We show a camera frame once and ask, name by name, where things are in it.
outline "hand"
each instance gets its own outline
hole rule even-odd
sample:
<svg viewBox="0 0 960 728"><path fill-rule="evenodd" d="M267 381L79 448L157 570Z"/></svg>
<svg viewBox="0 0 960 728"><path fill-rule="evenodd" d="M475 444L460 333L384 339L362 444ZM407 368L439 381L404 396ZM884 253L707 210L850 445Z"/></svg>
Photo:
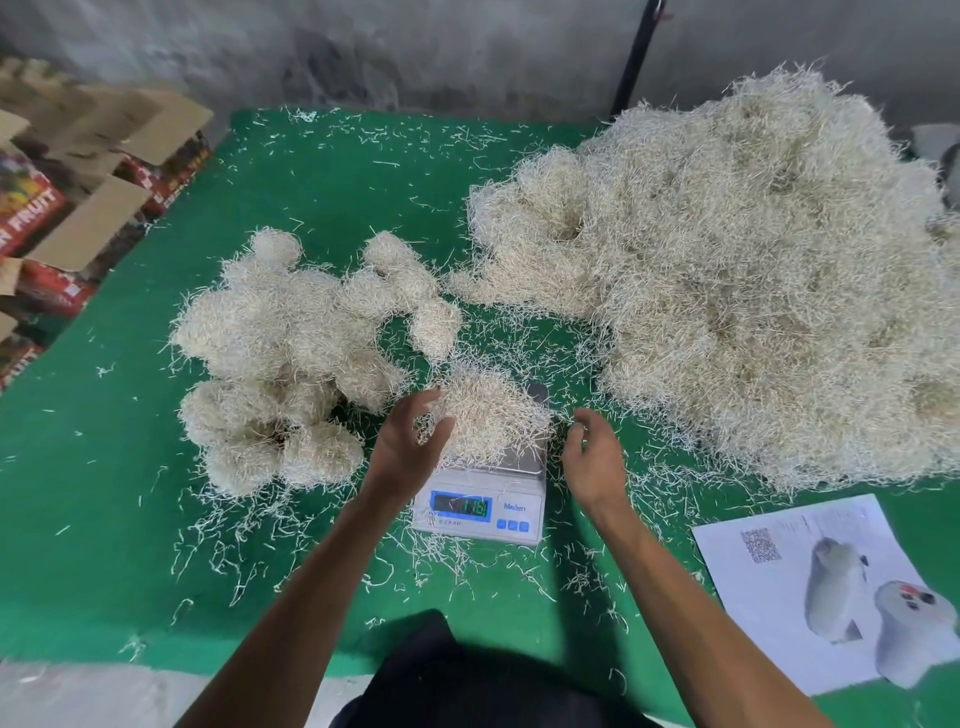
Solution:
<svg viewBox="0 0 960 728"><path fill-rule="evenodd" d="M360 487L361 497L399 512L436 470L454 420L440 420L430 439L422 444L417 439L415 420L426 414L427 405L440 393L439 389L415 392L394 405L376 436L367 476Z"/></svg>
<svg viewBox="0 0 960 728"><path fill-rule="evenodd" d="M561 461L570 492L591 521L607 509L633 507L627 499L623 448L613 428L591 409L573 413Z"/></svg>

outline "black pole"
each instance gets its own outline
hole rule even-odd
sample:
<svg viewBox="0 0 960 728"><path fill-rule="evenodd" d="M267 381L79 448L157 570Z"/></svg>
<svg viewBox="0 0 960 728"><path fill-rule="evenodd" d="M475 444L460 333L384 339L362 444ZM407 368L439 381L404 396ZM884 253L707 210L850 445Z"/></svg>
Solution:
<svg viewBox="0 0 960 728"><path fill-rule="evenodd" d="M643 16L640 18L640 25L636 29L634 45L630 49L630 57L627 58L627 65L623 69L623 76L620 77L620 84L613 97L613 107L610 109L611 121L630 105L630 97L634 95L636 87L636 78L640 75L640 67L647 57L647 49L650 48L650 40L654 36L654 28L657 27L664 5L666 0L647 0L647 6L643 9Z"/></svg>

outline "person's right arm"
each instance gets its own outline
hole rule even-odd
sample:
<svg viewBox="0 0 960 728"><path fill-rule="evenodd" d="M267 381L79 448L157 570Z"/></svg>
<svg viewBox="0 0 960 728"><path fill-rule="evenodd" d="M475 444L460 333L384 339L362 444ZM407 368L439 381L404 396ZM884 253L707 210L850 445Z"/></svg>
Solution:
<svg viewBox="0 0 960 728"><path fill-rule="evenodd" d="M574 419L567 485L623 572L697 728L832 726L636 515L610 424L588 409Z"/></svg>

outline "stacked boxes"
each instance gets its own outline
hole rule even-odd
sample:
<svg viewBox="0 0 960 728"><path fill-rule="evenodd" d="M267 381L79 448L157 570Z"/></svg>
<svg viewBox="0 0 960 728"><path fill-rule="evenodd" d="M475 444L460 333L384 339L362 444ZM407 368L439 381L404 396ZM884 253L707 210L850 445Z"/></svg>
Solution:
<svg viewBox="0 0 960 728"><path fill-rule="evenodd" d="M173 90L0 62L0 309L80 313L209 158L211 117ZM42 351L6 314L0 339L4 380Z"/></svg>

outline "green table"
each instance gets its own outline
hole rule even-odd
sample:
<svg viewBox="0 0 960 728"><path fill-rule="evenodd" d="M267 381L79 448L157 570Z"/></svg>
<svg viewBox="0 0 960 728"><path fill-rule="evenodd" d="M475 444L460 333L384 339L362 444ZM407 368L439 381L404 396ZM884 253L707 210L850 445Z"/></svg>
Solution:
<svg viewBox="0 0 960 728"><path fill-rule="evenodd" d="M274 585L323 536L336 498L313 493L292 503L299 536L283 537L267 519L243 543L223 528L220 544L209 538L197 546L190 526L206 512L191 495L202 485L197 451L181 439L174 413L202 372L196 365L171 371L164 350L181 294L213 281L219 258L263 225L296 228L307 257L338 270L371 230L423 241L424 257L444 264L464 259L468 187L504 177L523 154L590 133L295 109L240 113L233 129L79 321L0 400L0 655L216 670L274 597ZM582 331L539 321L491 338L483 325L489 314L469 315L466 338L520 376L550 382L556 407L597 401L591 372L566 368ZM388 326L384 343L392 356L415 360L399 322ZM637 504L691 571L706 576L691 525L788 504L755 482L717 488L678 479L677 468L704 473L709 463L669 447L657 422L623 421L609 402L597 406L620 422L633 453ZM373 431L377 422L359 424ZM553 475L551 526L536 551L475 544L469 557L481 566L458 567L448 546L444 558L454 570L415 565L407 553L412 537L398 525L357 593L332 672L374 670L407 618L439 607L463 640L566 665L598 690L626 690L654 715L688 724L612 560L592 553L602 545ZM924 577L960 603L952 540L960 488L944 485L879 497ZM914 692L874 683L818 702L840 726L941 726L960 715L958 687L954 665L933 671Z"/></svg>

